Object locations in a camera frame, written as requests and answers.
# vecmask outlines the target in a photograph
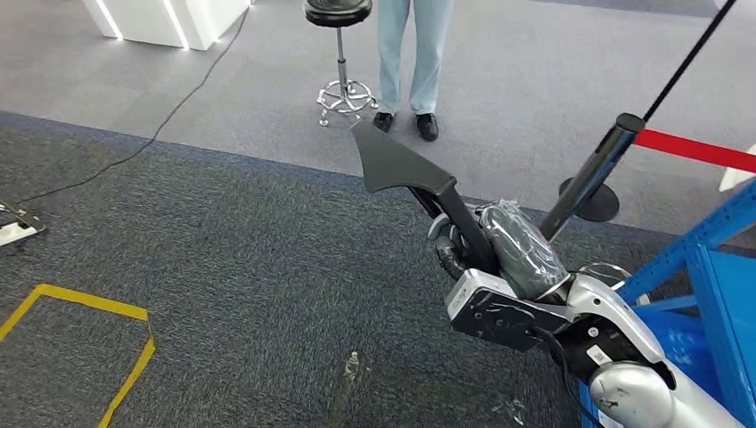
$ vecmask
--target black wire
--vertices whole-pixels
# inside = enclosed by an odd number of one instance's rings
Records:
[[[604,428],[601,422],[599,422],[588,409],[583,407],[582,403],[580,403],[580,399],[575,395],[575,390],[570,385],[569,371],[567,370],[567,355],[564,352],[562,344],[556,340],[552,333],[542,328],[532,327],[530,331],[533,335],[546,343],[552,355],[558,360],[557,364],[559,365],[559,370],[562,375],[562,386],[567,391],[567,395],[570,397],[572,404],[574,404],[580,413],[583,414],[583,416],[585,416],[596,428]]]
[[[190,92],[188,95],[186,95],[184,97],[184,99],[182,99],[176,105],[176,107],[173,108],[173,110],[168,114],[168,116],[165,118],[165,120],[163,120],[162,123],[160,123],[160,125],[158,126],[158,130],[155,131],[155,134],[152,136],[152,138],[150,138],[150,141],[148,141],[145,145],[143,145],[142,147],[140,147],[139,150],[137,150],[136,152],[128,155],[126,158],[121,159],[121,160],[117,160],[117,161],[115,161],[115,162],[107,165],[105,168],[100,169],[99,171],[97,171],[97,173],[95,173],[94,175],[92,175],[91,177],[89,177],[89,178],[87,178],[87,179],[85,179],[83,181],[80,181],[78,183],[74,183],[72,185],[65,185],[63,187],[59,187],[59,188],[51,190],[49,192],[38,194],[36,196],[30,196],[29,198],[22,199],[22,200],[20,200],[20,201],[18,201],[16,203],[17,204],[21,204],[21,203],[24,203],[24,202],[34,201],[34,200],[37,200],[37,199],[49,196],[51,194],[55,194],[55,193],[58,193],[58,192],[62,192],[64,190],[72,189],[74,187],[79,187],[80,185],[85,185],[85,184],[91,182],[92,180],[98,178],[100,175],[102,175],[108,169],[111,169],[113,167],[117,167],[118,165],[120,165],[122,163],[126,163],[128,161],[131,161],[137,155],[139,155],[139,153],[144,152],[144,150],[147,147],[150,147],[152,145],[152,143],[155,142],[155,140],[158,138],[158,135],[160,134],[160,132],[163,130],[163,128],[166,125],[168,125],[168,123],[170,122],[170,120],[173,119],[173,116],[184,105],[184,103],[186,103],[187,101],[189,101],[189,98],[191,98],[192,95],[194,95],[194,93],[196,93],[197,91],[199,91],[200,88],[203,87],[205,85],[205,83],[207,83],[208,79],[210,78],[210,74],[215,69],[215,66],[218,65],[218,62],[220,62],[221,58],[223,58],[224,55],[226,55],[226,53],[228,52],[228,50],[231,49],[231,46],[234,44],[234,42],[236,41],[236,39],[239,37],[239,34],[242,32],[242,27],[244,26],[244,22],[247,20],[247,15],[249,14],[249,12],[250,12],[249,9],[247,9],[244,12],[244,15],[242,16],[242,22],[239,23],[239,28],[236,29],[236,33],[234,34],[234,38],[231,39],[231,41],[228,43],[228,46],[226,46],[226,49],[224,49],[223,52],[221,52],[220,55],[218,55],[218,58],[216,58],[215,61],[210,65],[210,68],[208,69],[208,72],[205,74],[205,77],[202,79],[202,82],[199,85],[197,85],[197,87],[195,87],[192,90],[192,92]]]
[[[659,108],[659,105],[662,103],[662,101],[664,101],[664,98],[667,97],[675,84],[678,83],[680,77],[682,77],[683,73],[685,73],[685,71],[687,70],[687,67],[691,62],[693,62],[695,56],[699,53],[699,51],[701,51],[703,45],[705,45],[709,40],[709,37],[711,37],[711,34],[714,32],[714,30],[717,29],[719,23],[722,22],[722,20],[725,18],[725,15],[727,15],[727,12],[729,12],[733,4],[735,4],[735,0],[727,0],[727,3],[725,3],[725,5],[722,6],[721,9],[719,9],[719,12],[717,12],[717,14],[714,16],[714,19],[711,21],[711,24],[709,24],[709,27],[707,27],[706,31],[703,32],[701,38],[699,38],[698,41],[695,42],[693,49],[690,50],[690,53],[687,55],[685,60],[683,60],[683,63],[680,64],[677,71],[675,71],[675,74],[672,75],[670,81],[667,82],[667,85],[664,87],[664,89],[661,90],[659,96],[656,97],[656,101],[653,102],[651,108],[649,108],[645,113],[645,115],[643,116],[643,121],[647,122],[653,116],[653,114],[656,112],[656,109]]]

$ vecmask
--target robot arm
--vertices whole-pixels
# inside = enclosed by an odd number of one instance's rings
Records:
[[[664,357],[648,327],[608,285],[572,275],[564,305],[520,300],[507,280],[475,269],[446,298],[452,326],[525,351],[546,331],[563,349],[571,375],[626,428],[742,427]]]
[[[428,237],[456,279],[446,306],[457,331],[521,352],[546,342],[565,373],[626,428],[742,427],[665,358],[616,292],[568,273],[516,206],[470,210],[447,171],[367,122],[352,133],[367,190],[407,187],[433,219]]]

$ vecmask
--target label sticker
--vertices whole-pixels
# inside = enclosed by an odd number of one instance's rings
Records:
[[[612,362],[612,359],[609,358],[609,356],[606,355],[606,353],[604,353],[601,348],[598,347],[598,345],[591,346],[590,348],[588,348],[588,350],[586,350],[586,353],[593,360],[593,362],[599,366],[603,366],[604,364]]]
[[[449,319],[454,320],[457,314],[459,314],[459,311],[462,310],[462,307],[467,303],[467,301],[470,299],[471,293],[469,292],[469,285],[463,285],[462,288],[457,292],[456,296],[454,296],[454,299],[449,303],[447,307],[447,312],[449,315]]]

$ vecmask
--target stool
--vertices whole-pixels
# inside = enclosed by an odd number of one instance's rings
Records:
[[[334,80],[320,89],[317,103],[323,107],[320,113],[320,125],[328,126],[328,111],[340,114],[357,114],[368,105],[377,109],[373,93],[365,84],[347,78],[347,60],[344,59],[344,47],[341,42],[341,29],[364,21],[373,9],[372,0],[307,0],[305,2],[305,16],[307,20],[318,27],[336,29],[336,40],[339,47],[339,79]]]

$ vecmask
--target black stanchion base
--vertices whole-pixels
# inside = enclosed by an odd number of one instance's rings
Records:
[[[559,185],[560,195],[564,193],[571,181],[572,178],[567,178]],[[593,196],[588,198],[585,204],[575,212],[575,215],[587,221],[604,223],[617,217],[619,212],[620,198],[608,185],[601,184]]]

